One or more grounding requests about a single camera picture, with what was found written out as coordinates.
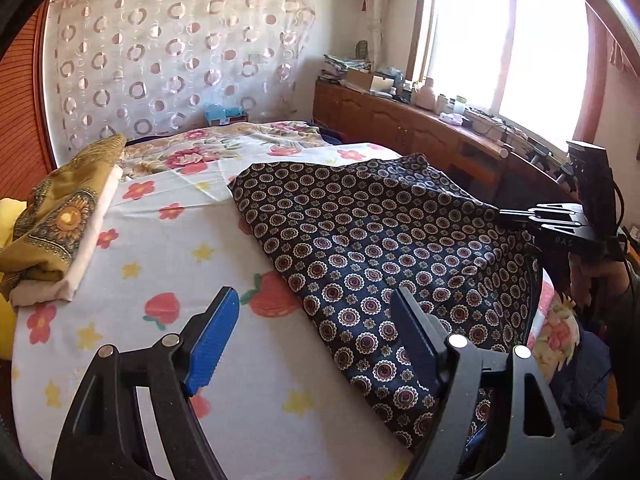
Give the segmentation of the person's right hand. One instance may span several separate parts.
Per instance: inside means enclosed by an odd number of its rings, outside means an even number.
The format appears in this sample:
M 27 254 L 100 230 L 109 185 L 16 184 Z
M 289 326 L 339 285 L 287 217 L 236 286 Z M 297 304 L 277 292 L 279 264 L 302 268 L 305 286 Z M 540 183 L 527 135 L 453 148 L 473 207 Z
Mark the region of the person's right hand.
M 578 255 L 568 256 L 570 264 L 570 296 L 579 307 L 588 307 L 596 298 L 593 287 L 606 299 L 623 295 L 629 287 L 630 271 L 623 261 L 600 260 L 588 262 Z

